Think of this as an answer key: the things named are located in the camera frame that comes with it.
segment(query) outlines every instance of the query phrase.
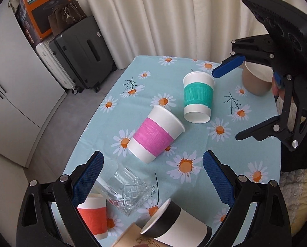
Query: gray floor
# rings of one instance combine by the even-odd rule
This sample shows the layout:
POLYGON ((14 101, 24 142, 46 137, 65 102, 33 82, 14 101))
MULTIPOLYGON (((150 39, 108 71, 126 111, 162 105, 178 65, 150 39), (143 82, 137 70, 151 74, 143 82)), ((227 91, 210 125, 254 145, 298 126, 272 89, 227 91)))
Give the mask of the gray floor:
POLYGON ((52 182, 63 173, 88 122, 123 72, 110 73, 98 93, 88 89, 76 95, 68 92, 47 125, 29 168, 24 169, 28 181, 52 182))

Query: white wall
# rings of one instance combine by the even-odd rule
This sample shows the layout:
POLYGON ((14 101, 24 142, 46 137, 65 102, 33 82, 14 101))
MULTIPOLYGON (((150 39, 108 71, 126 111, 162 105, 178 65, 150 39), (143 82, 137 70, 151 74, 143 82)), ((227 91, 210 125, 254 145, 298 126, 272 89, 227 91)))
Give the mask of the white wall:
POLYGON ((0 232, 12 247, 27 185, 23 167, 0 155, 0 232))

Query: handbag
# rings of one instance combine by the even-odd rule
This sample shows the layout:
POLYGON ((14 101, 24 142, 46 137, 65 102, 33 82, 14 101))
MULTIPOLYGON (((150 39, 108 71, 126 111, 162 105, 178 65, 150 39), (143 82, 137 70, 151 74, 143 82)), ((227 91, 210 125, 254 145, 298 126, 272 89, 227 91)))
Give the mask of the handbag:
POLYGON ((53 35, 57 36, 86 17, 78 1, 70 0, 66 5, 54 7, 53 13, 49 16, 49 25, 53 35))

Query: cardboard box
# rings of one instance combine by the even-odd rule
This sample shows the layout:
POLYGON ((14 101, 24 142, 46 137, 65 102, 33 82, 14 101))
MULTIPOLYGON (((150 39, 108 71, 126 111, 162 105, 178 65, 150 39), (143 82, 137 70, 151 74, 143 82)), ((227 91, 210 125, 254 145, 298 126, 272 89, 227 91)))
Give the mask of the cardboard box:
POLYGON ((16 13, 23 32, 35 46, 52 33, 48 16, 56 5, 65 5, 70 0, 21 0, 16 13))

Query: clear glass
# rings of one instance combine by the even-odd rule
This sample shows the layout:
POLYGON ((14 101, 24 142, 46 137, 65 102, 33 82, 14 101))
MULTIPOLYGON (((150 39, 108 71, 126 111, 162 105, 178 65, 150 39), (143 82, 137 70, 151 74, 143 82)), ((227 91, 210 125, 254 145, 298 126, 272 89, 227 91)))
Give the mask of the clear glass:
POLYGON ((99 176, 93 189, 126 215, 139 208, 150 197, 152 190, 142 179, 121 164, 108 180, 99 176))

